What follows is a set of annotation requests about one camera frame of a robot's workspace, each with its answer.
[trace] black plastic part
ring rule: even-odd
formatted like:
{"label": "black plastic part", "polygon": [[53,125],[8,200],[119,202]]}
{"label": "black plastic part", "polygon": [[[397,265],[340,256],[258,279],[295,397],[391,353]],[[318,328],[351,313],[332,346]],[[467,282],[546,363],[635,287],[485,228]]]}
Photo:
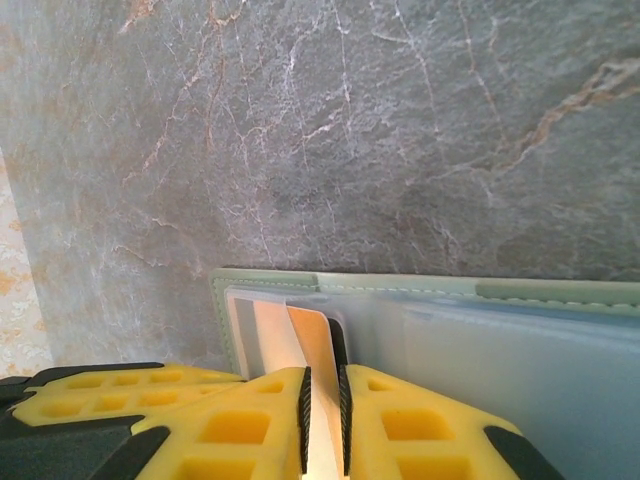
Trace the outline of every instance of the black plastic part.
{"label": "black plastic part", "polygon": [[523,436],[497,426],[485,427],[484,433],[520,480],[564,480]]}
{"label": "black plastic part", "polygon": [[91,475],[91,480],[134,480],[169,433],[167,427],[154,427],[130,437],[100,470]]}
{"label": "black plastic part", "polygon": [[42,370],[34,375],[26,385],[28,387],[42,387],[49,382],[59,380],[61,378],[77,375],[84,372],[108,372],[113,370],[137,370],[143,368],[160,368],[164,364],[157,362],[141,362],[141,363],[113,363],[105,365],[78,365],[73,367],[54,367]]}
{"label": "black plastic part", "polygon": [[0,381],[0,479],[2,480],[130,480],[136,478],[169,436],[156,427],[131,435],[144,416],[59,423],[32,427],[9,410],[54,380],[84,372],[160,368],[162,363],[83,365],[43,370],[34,377]]}
{"label": "black plastic part", "polygon": [[351,425],[353,422],[353,398],[347,366],[340,367],[340,421],[342,424],[342,458],[344,459],[344,474],[351,470]]}
{"label": "black plastic part", "polygon": [[307,473],[309,459],[309,428],[311,427],[311,367],[304,369],[298,396],[298,426],[300,427],[300,466]]}
{"label": "black plastic part", "polygon": [[[94,472],[126,445],[131,425],[143,418],[136,415],[31,427],[7,412],[0,420],[2,479],[92,479]],[[129,468],[120,465],[122,471]]]}
{"label": "black plastic part", "polygon": [[20,385],[21,383],[25,383],[31,377],[7,377],[0,378],[0,387],[5,387],[7,385]]}
{"label": "black plastic part", "polygon": [[333,319],[327,318],[329,322],[329,332],[331,333],[331,344],[333,346],[333,359],[336,363],[336,374],[340,376],[340,368],[349,363],[347,358],[347,346],[344,343],[344,331],[342,325]]}

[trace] marble surface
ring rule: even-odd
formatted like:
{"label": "marble surface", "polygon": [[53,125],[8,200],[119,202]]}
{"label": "marble surface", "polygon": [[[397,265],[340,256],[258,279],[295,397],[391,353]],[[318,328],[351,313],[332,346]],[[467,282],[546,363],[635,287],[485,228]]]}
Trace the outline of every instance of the marble surface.
{"label": "marble surface", "polygon": [[640,3],[7,1],[59,363],[226,367],[216,266],[640,280]]}

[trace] yellow foam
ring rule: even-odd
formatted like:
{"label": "yellow foam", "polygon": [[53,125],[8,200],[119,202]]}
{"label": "yellow foam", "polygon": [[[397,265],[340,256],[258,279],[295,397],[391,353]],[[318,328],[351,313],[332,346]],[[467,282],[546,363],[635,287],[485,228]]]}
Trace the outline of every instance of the yellow foam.
{"label": "yellow foam", "polygon": [[167,426],[137,480],[294,480],[301,475],[298,399],[304,368],[286,368],[136,423]]}
{"label": "yellow foam", "polygon": [[517,480],[483,428],[496,416],[368,367],[346,367],[351,480]]}
{"label": "yellow foam", "polygon": [[32,387],[13,416],[31,426],[156,415],[239,385],[242,377],[183,365],[84,372]]}

